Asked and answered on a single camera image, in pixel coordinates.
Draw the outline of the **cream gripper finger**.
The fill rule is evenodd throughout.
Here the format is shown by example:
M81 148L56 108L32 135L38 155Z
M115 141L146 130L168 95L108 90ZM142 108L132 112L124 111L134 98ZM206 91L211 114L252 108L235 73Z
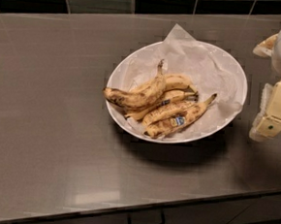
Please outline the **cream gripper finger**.
M280 88L266 84L262 92L260 108L249 132L249 137L255 142L273 139L281 132Z
M255 55L260 57L271 57L277 37L277 34L274 34L256 45L253 49Z

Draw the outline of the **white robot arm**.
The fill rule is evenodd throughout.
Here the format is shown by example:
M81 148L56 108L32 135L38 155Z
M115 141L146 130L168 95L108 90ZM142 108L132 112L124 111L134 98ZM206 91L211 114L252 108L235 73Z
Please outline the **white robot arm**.
M269 57L271 67L281 78L281 30L260 42L253 52L261 57ZM249 135L256 142L273 139L281 133L281 80L275 85L265 85L260 107Z

